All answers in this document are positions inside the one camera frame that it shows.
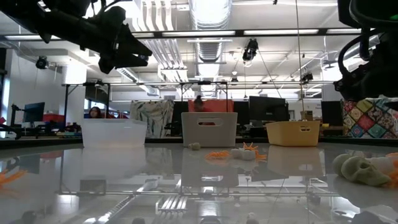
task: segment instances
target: person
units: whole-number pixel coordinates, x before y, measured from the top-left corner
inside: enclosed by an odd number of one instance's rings
[[[99,107],[94,106],[90,111],[88,112],[88,117],[89,118],[103,118],[101,115],[101,110]]]
[[[195,112],[212,112],[212,110],[205,107],[200,95],[193,101],[193,109]]]

